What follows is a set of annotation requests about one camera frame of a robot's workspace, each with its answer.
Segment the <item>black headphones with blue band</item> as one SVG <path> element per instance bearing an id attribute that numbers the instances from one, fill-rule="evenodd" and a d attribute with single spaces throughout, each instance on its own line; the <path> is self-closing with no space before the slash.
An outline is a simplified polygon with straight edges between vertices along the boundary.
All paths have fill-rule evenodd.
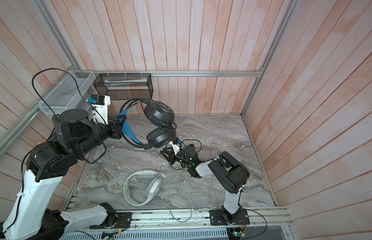
<path id="1" fill-rule="evenodd" d="M 141 105 L 145 117 L 157 127 L 146 136 L 146 144 L 136 137 L 126 120 L 128 110 L 136 104 Z M 145 97 L 130 99 L 120 108 L 118 116 L 122 117 L 122 137 L 135 148 L 158 149 L 176 138 L 175 113 L 169 106 L 160 101 Z"/>

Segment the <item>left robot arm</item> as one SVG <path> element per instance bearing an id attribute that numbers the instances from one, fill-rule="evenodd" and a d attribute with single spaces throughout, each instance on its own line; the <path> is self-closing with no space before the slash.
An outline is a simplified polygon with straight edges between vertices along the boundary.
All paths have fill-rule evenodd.
<path id="1" fill-rule="evenodd" d="M 57 185 L 71 166 L 85 160 L 87 153 L 105 140 L 120 139 L 126 116 L 114 116 L 107 124 L 90 120 L 83 109 L 55 115 L 55 133 L 36 145 L 21 165 L 22 187 L 8 217 L 0 223 L 0 239 L 57 240 L 90 226 L 114 228 L 116 210 L 108 203 L 72 213 L 48 209 Z"/>

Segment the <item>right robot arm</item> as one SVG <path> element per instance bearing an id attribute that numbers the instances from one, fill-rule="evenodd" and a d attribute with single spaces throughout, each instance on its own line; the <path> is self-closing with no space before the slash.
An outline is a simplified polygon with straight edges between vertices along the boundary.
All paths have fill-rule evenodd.
<path id="1" fill-rule="evenodd" d="M 240 199 L 244 186 L 250 177 L 249 170 L 228 152 L 222 152 L 217 157 L 201 161 L 193 144 L 182 148 L 181 144 L 163 148 L 161 155 L 172 166 L 180 163 L 182 168 L 193 178 L 214 176 L 225 189 L 225 201 L 218 210 L 211 210 L 211 225 L 244 224 L 245 219 L 240 214 L 245 214 Z"/>

